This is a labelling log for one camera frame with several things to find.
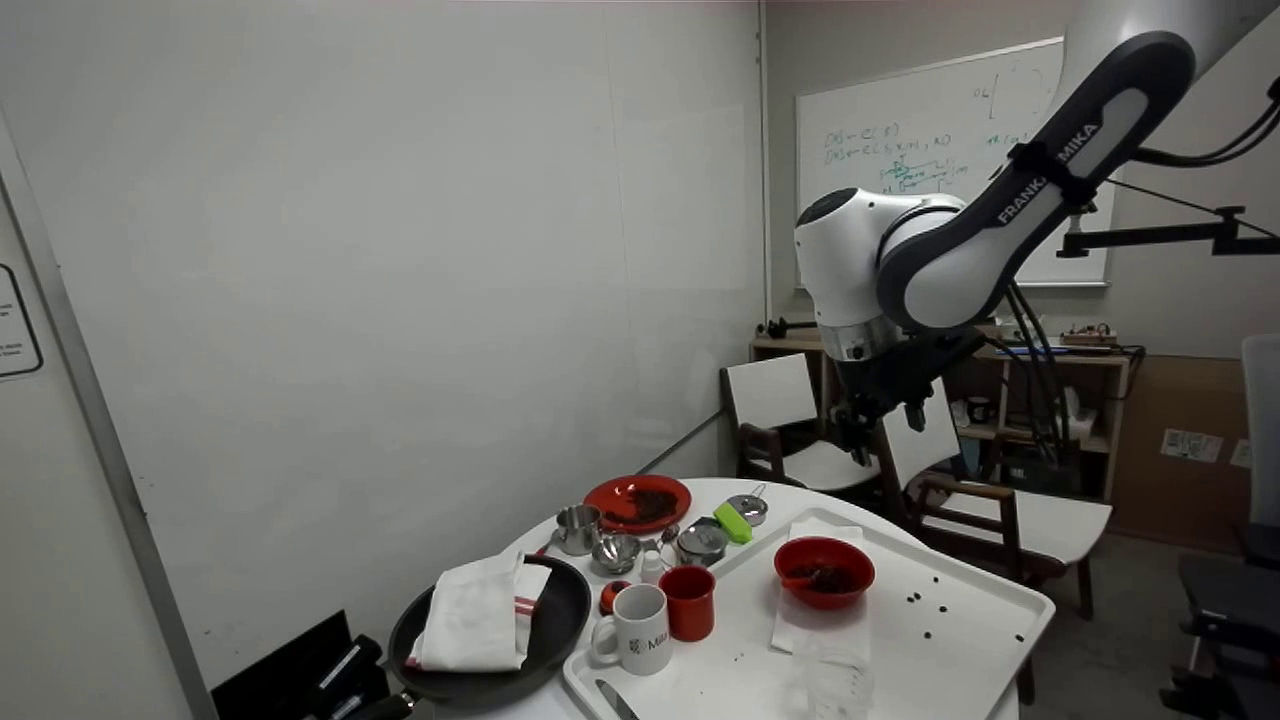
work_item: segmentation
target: white wall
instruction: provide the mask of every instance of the white wall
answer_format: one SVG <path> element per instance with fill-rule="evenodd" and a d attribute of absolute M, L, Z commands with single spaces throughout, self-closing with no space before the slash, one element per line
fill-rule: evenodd
<path fill-rule="evenodd" d="M 839 0 L 769 3 L 769 170 L 771 170 L 771 296 L 795 293 L 788 247 L 795 220 L 795 97 L 882 74 L 1061 35 L 1070 0 Z M 1280 62 L 1280 17 L 1208 74 L 1152 148 L 1205 153 L 1236 137 L 1259 110 Z M 1249 205 L 1257 226 L 1280 229 L 1271 192 L 1280 137 L 1217 174 L 1125 170 L 1125 180 L 1155 186 L 1199 205 Z M 1205 220 L 1118 192 L 1115 229 Z M 1125 341 L 1163 357 L 1236 357 L 1240 337 L 1280 327 L 1280 262 L 1211 262 L 1196 247 L 1111 253 L 1103 293 L 1033 293 L 1050 324 L 1107 321 Z"/>
<path fill-rule="evenodd" d="M 209 684 L 634 471 L 763 310 L 752 0 L 0 0 L 0 112 Z"/>
<path fill-rule="evenodd" d="M 0 378 L 2 716 L 180 720 L 189 703 L 7 205 L 0 205 L 0 265 L 15 273 L 43 348 L 38 371 Z"/>

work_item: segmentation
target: white napkin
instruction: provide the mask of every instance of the white napkin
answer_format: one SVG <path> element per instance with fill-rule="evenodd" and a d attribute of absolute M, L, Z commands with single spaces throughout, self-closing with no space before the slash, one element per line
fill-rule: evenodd
<path fill-rule="evenodd" d="M 790 526 L 790 537 L 834 537 L 834 542 L 860 543 L 862 529 L 825 526 L 807 518 Z M 774 594 L 769 643 L 774 654 L 807 657 L 819 664 L 866 669 L 873 659 L 866 599 L 855 605 L 853 614 L 816 614 L 816 609 L 805 609 L 795 598 Z"/>
<path fill-rule="evenodd" d="M 428 629 L 410 640 L 409 664 L 431 671 L 518 669 L 546 575 L 546 566 L 523 566 L 518 556 L 447 568 L 435 581 Z"/>

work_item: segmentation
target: chair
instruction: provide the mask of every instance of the chair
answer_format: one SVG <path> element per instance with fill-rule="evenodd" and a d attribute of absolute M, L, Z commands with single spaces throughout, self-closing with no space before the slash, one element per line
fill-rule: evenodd
<path fill-rule="evenodd" d="M 216 684 L 211 707 L 219 720 L 312 720 L 356 712 L 367 720 L 393 720 L 393 707 L 403 707 L 403 699 L 388 698 L 380 643 L 353 638 L 347 614 L 330 614 L 317 629 Z"/>
<path fill-rule="evenodd" d="M 1161 699 L 1191 716 L 1263 720 L 1280 707 L 1280 571 L 1217 556 L 1184 556 L 1196 638 L 1189 669 L 1172 671 Z"/>
<path fill-rule="evenodd" d="M 825 442 L 805 354 L 722 368 L 734 430 L 734 471 L 788 480 L 816 491 L 866 484 L 879 463 Z"/>
<path fill-rule="evenodd" d="M 1249 406 L 1249 529 L 1240 533 L 1245 560 L 1280 568 L 1280 331 L 1240 344 L 1245 406 Z"/>
<path fill-rule="evenodd" d="M 1103 537 L 1111 503 L 926 471 L 961 455 L 941 381 L 923 399 L 919 434 L 907 426 L 903 407 L 889 414 L 879 430 L 899 507 L 923 542 L 973 551 L 981 566 L 994 560 L 1002 575 L 1024 583 L 1077 571 L 1081 615 L 1091 615 L 1086 551 Z"/>

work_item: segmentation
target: clear cup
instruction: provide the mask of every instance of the clear cup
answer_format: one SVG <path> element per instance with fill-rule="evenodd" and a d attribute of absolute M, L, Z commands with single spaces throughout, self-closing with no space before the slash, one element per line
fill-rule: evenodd
<path fill-rule="evenodd" d="M 805 640 L 790 654 L 788 720 L 866 720 L 873 675 L 866 669 L 832 664 Z"/>

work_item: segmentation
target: table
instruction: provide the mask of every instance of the table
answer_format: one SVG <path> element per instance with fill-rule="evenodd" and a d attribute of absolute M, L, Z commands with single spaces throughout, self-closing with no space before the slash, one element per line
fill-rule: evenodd
<path fill-rule="evenodd" d="M 889 526 L 882 518 L 873 518 L 873 511 L 855 507 L 855 503 L 843 503 L 843 502 L 832 502 L 832 498 L 819 498 L 819 491 L 805 491 L 805 488 L 788 488 L 788 484 L 734 480 L 734 475 L 684 475 L 684 484 L 690 491 L 686 518 L 706 518 L 728 498 L 759 491 L 769 502 L 769 520 L 771 526 L 785 526 L 788 518 L 798 518 L 807 507 L 826 507 L 826 511 L 846 518 L 846 520 L 855 520 L 855 526 L 862 526 L 873 533 L 919 543 L 915 537 L 907 537 L 903 529 Z M 546 518 L 536 529 L 526 529 L 523 537 L 515 537 L 502 551 L 536 551 L 536 547 L 546 543 L 552 529 L 554 529 L 554 520 Z M 598 583 L 609 583 L 602 575 L 588 571 L 588 556 L 561 556 L 554 547 L 546 556 L 576 566 L 582 571 L 582 581 L 590 583 L 590 594 L 598 594 Z M 435 716 L 442 716 L 442 720 L 582 720 L 582 712 L 576 707 L 576 699 L 567 698 L 567 687 L 561 681 L 544 684 L 526 699 L 494 707 L 494 712 L 442 712 L 442 707 L 414 712 L 414 720 L 423 720 L 423 716 L 431 716 L 431 720 Z M 1017 691 L 1009 687 L 986 720 L 1017 720 L 1017 716 L 1019 716 L 1019 703 L 1017 703 Z"/>

